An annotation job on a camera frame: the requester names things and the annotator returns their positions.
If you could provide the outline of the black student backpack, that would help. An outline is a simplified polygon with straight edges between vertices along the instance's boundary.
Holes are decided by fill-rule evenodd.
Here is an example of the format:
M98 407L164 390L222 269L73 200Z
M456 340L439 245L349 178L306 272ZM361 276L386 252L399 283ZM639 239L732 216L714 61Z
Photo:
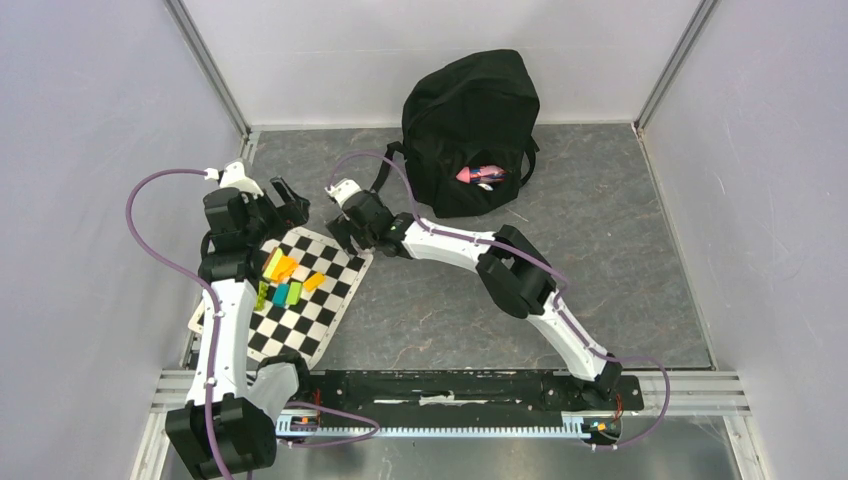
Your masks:
M416 201L438 218L487 214L515 200L536 167L533 129L540 100L521 54L497 49L470 54L419 80L402 110L401 154ZM464 167L495 165L503 182L466 184Z

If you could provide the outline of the pink capped pencil tube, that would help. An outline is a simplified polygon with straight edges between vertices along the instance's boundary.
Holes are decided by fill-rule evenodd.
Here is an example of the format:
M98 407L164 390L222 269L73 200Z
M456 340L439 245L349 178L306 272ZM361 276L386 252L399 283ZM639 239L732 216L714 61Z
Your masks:
M466 184L491 185L503 182L507 171L495 165L464 167L455 176L456 180Z

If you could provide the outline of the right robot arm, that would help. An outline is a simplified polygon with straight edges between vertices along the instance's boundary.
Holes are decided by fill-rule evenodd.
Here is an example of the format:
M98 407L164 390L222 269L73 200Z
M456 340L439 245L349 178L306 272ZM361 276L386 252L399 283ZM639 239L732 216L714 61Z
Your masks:
M585 405L602 408L617 396L621 365L570 311L552 267L516 228L473 232L393 214L376 193L350 180L326 193L341 210L327 228L349 254L380 251L475 273L502 312L528 321L554 347Z

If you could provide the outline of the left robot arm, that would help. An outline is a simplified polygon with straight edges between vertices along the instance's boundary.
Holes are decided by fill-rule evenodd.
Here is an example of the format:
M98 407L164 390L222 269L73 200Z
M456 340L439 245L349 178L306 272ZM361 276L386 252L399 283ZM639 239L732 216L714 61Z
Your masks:
M287 404L306 405L314 381L298 354L261 361L248 379L249 327L258 298L260 247L293 224L252 179L222 177L203 199L209 230L201 248L203 284L200 357L183 407L165 431L195 479L228 478L270 467L276 422Z

